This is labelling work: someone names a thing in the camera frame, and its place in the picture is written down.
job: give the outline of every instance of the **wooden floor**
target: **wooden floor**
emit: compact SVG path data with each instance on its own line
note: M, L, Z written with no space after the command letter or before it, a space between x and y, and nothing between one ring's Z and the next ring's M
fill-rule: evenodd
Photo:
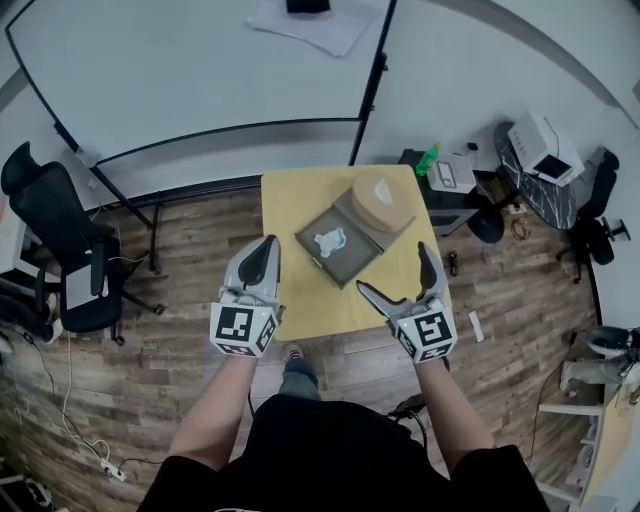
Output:
M146 230L125 211L115 216L124 253L143 251ZM113 224L111 215L103 213L101 219ZM515 443L525 459L543 381L566 356L571 331L595 323L588 279L574 285L570 262L555 260L564 245L562 236L537 217L527 223L527 240L515 240L507 229L493 247L483 247L466 226L440 239L442 254L457 251L460 266L460 275L449 280L460 335L451 371L498 444ZM161 275L143 266L127 288L144 300L167 305L164 315L154 317L125 304L126 344L121 348L107 333L71 338L73 390L67 413L86 438L108 441L114 464L126 457L163 459L180 419L223 361L208 342L208 330L209 305L217 298L226 263L261 234L259 191L171 203L161 213L158 234ZM480 318L486 336L482 343L475 341L471 311ZM135 510L157 466L127 463L127 481L111 483L94 455L52 426L34 400L20 425L14 408L24 410L28 396L56 423L61 415L51 405L50 382L37 351L24 342L14 345L16 354L5 358L0 380L2 451L28 463L59 506L72 511ZM304 347L326 400L349 400L384 412L418 392L411 361L386 328L309 340ZM66 335L42 350L62 404L69 382ZM272 344L261 360L252 388L256 407L278 390L281 352L281 345ZM557 383L556 376L550 379L545 400L594 403L594 390L581 390L568 399L557 391ZM422 416L428 424L426 413ZM250 426L247 408L236 456ZM418 438L416 426L408 426ZM586 428L584 419L541 414L533 472L546 481L562 481ZM96 448L104 452L101 444ZM429 455L445 471L431 430Z

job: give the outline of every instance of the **wooden lid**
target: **wooden lid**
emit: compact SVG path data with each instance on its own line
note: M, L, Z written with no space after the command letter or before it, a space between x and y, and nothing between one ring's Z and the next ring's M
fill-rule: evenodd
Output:
M378 171L360 173L353 182L353 205L367 224L395 233L413 218L407 195L400 184Z

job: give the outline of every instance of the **black frame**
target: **black frame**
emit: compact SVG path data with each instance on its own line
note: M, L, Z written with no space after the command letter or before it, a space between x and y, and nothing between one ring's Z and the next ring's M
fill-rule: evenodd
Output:
M51 109L51 107L49 106L47 101L42 96L42 93L40 92L38 87L35 85L33 79L31 78L31 75L29 74L29 71L27 70L24 62L22 61L22 58L20 57L20 53L18 52L18 49L16 48L15 42L14 42L12 36L11 36L10 29L11 29L11 26L13 25L13 23L35 1L36 0L30 0L29 3L27 3L22 9L20 9L20 11L14 16L14 18L6 26L5 34L7 36L7 39L9 40L9 45L11 46L11 50L12 50L16 60L18 61L18 64L20 65L20 69L22 70L22 72L24 73L25 77L27 78L27 81L29 82L29 85L35 91L36 95L38 96L38 99L42 102L44 107L47 109L47 112L49 112L49 115L51 115L51 117L53 118L54 127L55 127L56 131L62 137L62 139L65 141L65 143L71 148L71 150L74 153L76 153L78 148L79 148L79 144L75 141L73 136L66 130L64 125L60 122L60 119L58 119L58 117L53 112L53 110ZM364 137L364 131L365 131L367 123L369 121L369 116L370 116L371 112L375 109L375 107L373 105L373 102L375 100L375 96L376 96L376 93L378 91L378 86L380 85L380 80L382 78L382 73L388 69L387 65L386 65L387 56L382 50L384 48L384 44L385 44L386 39L387 39L387 33L389 32L389 26L391 25L391 20L393 18L393 14L395 12L396 4L397 4L397 0L390 0L390 2L389 2L389 7L387 9L387 13L385 15L385 19L384 19L384 22L383 22L383 25L382 25L382 31L380 33L380 39L378 40L378 46L376 48L376 53L375 53L375 56L374 56L372 67L371 67L371 72L369 74L369 79L368 79L367 86L365 88L364 96L363 96L363 99L362 99L362 105L360 107L360 112L359 112L359 115L358 115L357 118L292 119L292 120L288 120L288 121L273 121L273 122L267 122L267 123L255 123L255 124L232 126L232 127L228 127L228 128L219 128L219 129L215 129L215 130L192 133L192 134L189 134L189 135L183 135L181 137L174 137L172 139L163 140L163 141L156 142L156 143L153 143L153 144L148 144L148 145L140 147L140 148L136 148L136 149L132 149L132 150L129 150L129 151L125 151L125 152L120 153L118 155L111 156L109 158L105 158L103 160L100 160L93 167L89 168L89 170L93 173L93 175L118 199L120 205L122 205L125 208L127 208L131 213L133 213L136 217L138 217L138 219L140 219L140 221L143 224L145 224L151 230L151 246L150 246L150 251L149 251L150 252L150 254L149 254L149 268L153 272L155 272L156 274L160 273L160 269L159 269L159 267L157 265L157 261L156 261L156 230L157 230L157 223L158 223L159 208L162 206L163 202L170 201L170 200L184 199L185 197L202 196L202 195L206 195L208 193L215 193L215 192L224 191L224 190L227 190L229 188L228 184L225 184L225 182L227 182L229 180L221 180L221 181L217 181L217 182L209 182L209 183L205 184L204 188L201 187L197 191L190 192L190 193L187 193L187 194L185 194L183 189L185 189L185 188L188 189L190 187L181 187L179 189L170 189L168 191L162 191L162 192L157 192L156 194L152 194L152 195L156 196L155 200L152 200L150 203L147 202L147 204L155 205L155 207L154 207L155 209L154 209L154 212L153 212L153 220L150 221L139 210L139 205L138 206L135 205L132 201L130 201L127 197L125 197L125 195L122 192L120 192L120 190L118 190L118 188L109 180L109 178L107 178L104 175L104 173L100 170L98 165L106 163L106 162L109 162L111 160L115 160L117 158L120 158L120 157L123 157L123 156L126 156L126 155L130 155L132 153L136 153L138 151L142 151L144 149L150 149L150 148L153 148L155 146L160 146L162 144L167 144L169 142L176 142L176 141L179 141L179 140L189 139L189 138L192 138L192 137L199 137L201 135L210 135L210 134L214 134L214 133L221 133L221 132L227 132L227 131L232 131L232 130L240 130L240 129L244 129L244 128L255 128L255 127L260 127L260 126L272 126L272 125L279 125L279 124L312 123L312 122L342 122L342 121L354 122L354 121L357 121L357 122L359 122L358 131L356 132L356 137L355 137L355 140L354 140L353 149L351 151L351 156L349 158L349 164L348 164L349 166L355 165L356 159L358 157L358 151L360 149L360 145L361 145L362 139ZM172 194L171 193L172 190L175 190L177 193L176 194ZM118 205L118 203L112 203L112 206L117 206L117 205Z

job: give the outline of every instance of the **jeans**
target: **jeans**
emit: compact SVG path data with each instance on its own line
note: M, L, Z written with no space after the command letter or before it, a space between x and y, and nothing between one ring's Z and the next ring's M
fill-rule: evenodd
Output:
M295 396L307 400L322 400L318 392L318 378L304 359L287 362L282 373L279 395Z

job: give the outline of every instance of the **chair armrest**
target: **chair armrest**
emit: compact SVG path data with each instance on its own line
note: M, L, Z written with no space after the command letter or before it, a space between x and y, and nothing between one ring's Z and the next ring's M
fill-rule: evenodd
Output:
M105 244L96 242L91 246L91 295L102 295L106 270Z
M44 311L44 281L47 273L46 265L38 270L36 276L36 313L41 314Z

